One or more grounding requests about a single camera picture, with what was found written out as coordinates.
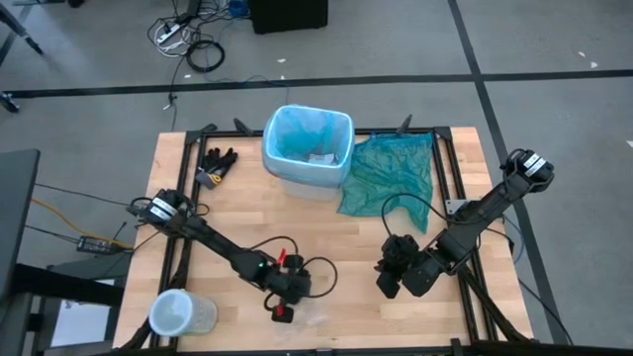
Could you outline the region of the clear plastic cup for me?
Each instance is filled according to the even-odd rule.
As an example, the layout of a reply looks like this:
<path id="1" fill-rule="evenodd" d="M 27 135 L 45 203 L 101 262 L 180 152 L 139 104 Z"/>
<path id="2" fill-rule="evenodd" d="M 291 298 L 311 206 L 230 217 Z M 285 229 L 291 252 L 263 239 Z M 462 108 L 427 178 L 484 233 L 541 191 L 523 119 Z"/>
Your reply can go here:
<path id="1" fill-rule="evenodd" d="M 182 289 L 162 292 L 152 303 L 148 321 L 151 330 L 165 337 L 211 332 L 218 322 L 216 304 Z"/>

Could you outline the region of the black power adapter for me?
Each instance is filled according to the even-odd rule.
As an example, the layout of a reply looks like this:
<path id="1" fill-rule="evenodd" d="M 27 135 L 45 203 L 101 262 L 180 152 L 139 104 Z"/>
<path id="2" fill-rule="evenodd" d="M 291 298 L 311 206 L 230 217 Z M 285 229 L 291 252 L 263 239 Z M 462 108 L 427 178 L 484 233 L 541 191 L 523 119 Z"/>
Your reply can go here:
<path id="1" fill-rule="evenodd" d="M 114 255 L 123 252 L 125 248 L 114 242 L 81 235 L 77 241 L 76 250 L 97 255 Z"/>

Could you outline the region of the black tripod leg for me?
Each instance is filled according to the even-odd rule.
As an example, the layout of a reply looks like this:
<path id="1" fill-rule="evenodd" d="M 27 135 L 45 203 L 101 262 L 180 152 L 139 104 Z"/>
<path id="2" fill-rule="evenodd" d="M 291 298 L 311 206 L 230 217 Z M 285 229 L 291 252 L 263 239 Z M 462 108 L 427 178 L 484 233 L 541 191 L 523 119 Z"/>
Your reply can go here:
<path id="1" fill-rule="evenodd" d="M 43 55 L 40 46 L 32 39 L 18 19 L 0 3 L 0 22 L 9 27 L 17 36 L 21 37 L 36 53 Z"/>

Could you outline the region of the black aluminium table frame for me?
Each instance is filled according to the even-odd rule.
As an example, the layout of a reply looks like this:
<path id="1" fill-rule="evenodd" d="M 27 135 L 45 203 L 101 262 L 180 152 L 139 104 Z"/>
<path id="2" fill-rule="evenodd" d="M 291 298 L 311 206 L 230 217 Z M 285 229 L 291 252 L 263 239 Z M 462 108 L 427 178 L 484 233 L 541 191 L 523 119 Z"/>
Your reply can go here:
<path id="1" fill-rule="evenodd" d="M 222 183 L 210 190 L 195 180 L 207 152 L 238 153 Z M 238 131 L 164 133 L 157 141 L 149 194 L 176 188 L 206 204 L 208 222 L 236 243 L 270 254 L 298 247 L 309 260 L 317 298 L 299 306 L 321 307 L 329 321 L 307 335 L 277 343 L 273 300 L 247 285 L 220 256 L 200 244 L 185 248 L 150 226 L 137 234 L 114 347 L 123 356 L 461 354 L 471 343 L 502 340 L 501 330 L 460 277 L 441 276 L 422 298 L 407 291 L 389 300 L 376 286 L 374 269 L 389 232 L 414 233 L 407 213 L 355 218 L 337 211 L 335 198 L 301 199 L 286 194 L 261 163 L 258 134 Z M 213 300 L 219 320 L 208 334 L 178 339 L 137 329 L 175 271 L 188 259 L 186 290 Z"/>

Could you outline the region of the black computer tower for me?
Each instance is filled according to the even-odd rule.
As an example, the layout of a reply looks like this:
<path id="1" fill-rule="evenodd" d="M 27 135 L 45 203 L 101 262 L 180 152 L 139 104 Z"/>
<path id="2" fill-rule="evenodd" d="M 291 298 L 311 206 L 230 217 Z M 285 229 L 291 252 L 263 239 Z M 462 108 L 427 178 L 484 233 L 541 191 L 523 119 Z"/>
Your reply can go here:
<path id="1" fill-rule="evenodd" d="M 319 29 L 328 23 L 329 0 L 248 0 L 248 7 L 257 35 Z"/>

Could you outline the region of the teal green trash bag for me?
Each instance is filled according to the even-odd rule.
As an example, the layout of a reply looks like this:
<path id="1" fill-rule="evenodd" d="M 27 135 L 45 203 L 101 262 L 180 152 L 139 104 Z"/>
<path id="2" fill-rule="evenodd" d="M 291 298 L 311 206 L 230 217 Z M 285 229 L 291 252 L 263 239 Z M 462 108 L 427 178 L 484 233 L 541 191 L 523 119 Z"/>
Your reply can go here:
<path id="1" fill-rule="evenodd" d="M 354 146 L 349 174 L 341 186 L 337 211 L 353 217 L 379 217 L 395 208 L 427 232 L 433 195 L 432 136 L 374 134 Z"/>

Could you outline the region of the black yellow work glove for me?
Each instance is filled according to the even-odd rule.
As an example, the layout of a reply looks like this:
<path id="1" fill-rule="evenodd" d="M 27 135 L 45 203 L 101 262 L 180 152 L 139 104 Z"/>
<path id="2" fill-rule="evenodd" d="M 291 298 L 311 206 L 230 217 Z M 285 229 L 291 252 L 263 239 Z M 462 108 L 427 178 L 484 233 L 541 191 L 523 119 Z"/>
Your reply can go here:
<path id="1" fill-rule="evenodd" d="M 202 186 L 213 190 L 219 186 L 232 165 L 237 161 L 238 153 L 230 147 L 222 153 L 218 147 L 210 149 L 198 168 L 195 180 Z"/>

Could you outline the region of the black side desk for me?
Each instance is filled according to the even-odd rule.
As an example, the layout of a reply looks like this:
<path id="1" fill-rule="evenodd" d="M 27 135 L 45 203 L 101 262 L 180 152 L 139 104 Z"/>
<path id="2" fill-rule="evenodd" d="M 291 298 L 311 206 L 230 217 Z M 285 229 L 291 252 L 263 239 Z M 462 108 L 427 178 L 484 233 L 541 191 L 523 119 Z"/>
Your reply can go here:
<path id="1" fill-rule="evenodd" d="M 40 156 L 37 149 L 0 153 L 0 301 L 10 293 Z"/>

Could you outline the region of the clear plastic wrap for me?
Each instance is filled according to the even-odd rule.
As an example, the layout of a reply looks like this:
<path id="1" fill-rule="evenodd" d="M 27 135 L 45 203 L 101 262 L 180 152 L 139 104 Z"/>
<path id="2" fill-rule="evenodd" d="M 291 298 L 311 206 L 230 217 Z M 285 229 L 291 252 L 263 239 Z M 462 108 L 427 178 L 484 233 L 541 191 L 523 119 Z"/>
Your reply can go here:
<path id="1" fill-rule="evenodd" d="M 291 323 L 277 323 L 274 326 L 274 340 L 281 343 L 307 335 L 327 321 L 329 315 L 325 309 L 314 305 L 297 306 Z"/>

